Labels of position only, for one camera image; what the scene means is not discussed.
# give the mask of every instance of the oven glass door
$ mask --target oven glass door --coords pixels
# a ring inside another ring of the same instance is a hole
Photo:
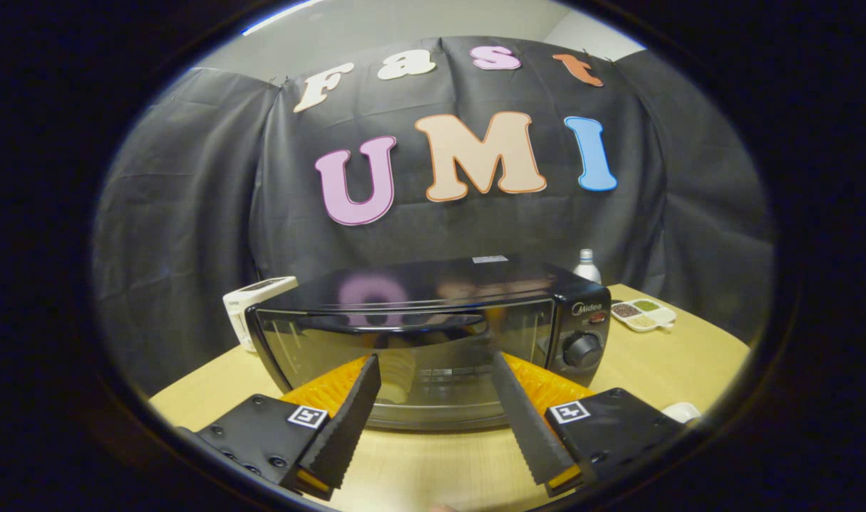
[[[502,423],[491,358],[502,350],[544,366],[553,301],[485,309],[316,316],[258,311],[265,340],[292,387],[377,353],[375,427],[449,429]]]

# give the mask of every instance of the bottle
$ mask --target bottle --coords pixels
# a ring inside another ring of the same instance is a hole
[[[579,266],[575,267],[575,270],[572,272],[575,275],[601,284],[601,271],[594,266],[594,253],[590,249],[582,249],[579,253]]]

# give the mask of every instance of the midea logo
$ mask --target midea logo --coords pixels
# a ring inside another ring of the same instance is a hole
[[[601,304],[585,305],[582,302],[575,302],[575,304],[572,305],[572,316],[579,316],[580,314],[583,314],[583,312],[596,311],[600,308]]]

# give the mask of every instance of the oven control knob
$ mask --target oven control knob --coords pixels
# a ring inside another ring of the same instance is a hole
[[[567,344],[562,353],[562,359],[576,368],[589,368],[595,366],[603,354],[601,340],[594,334],[576,334],[572,337],[572,343]]]

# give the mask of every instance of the spice tray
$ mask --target spice tray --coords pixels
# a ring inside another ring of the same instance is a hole
[[[676,311],[652,299],[635,299],[613,304],[609,311],[632,331],[647,333],[658,327],[669,329],[676,320]]]

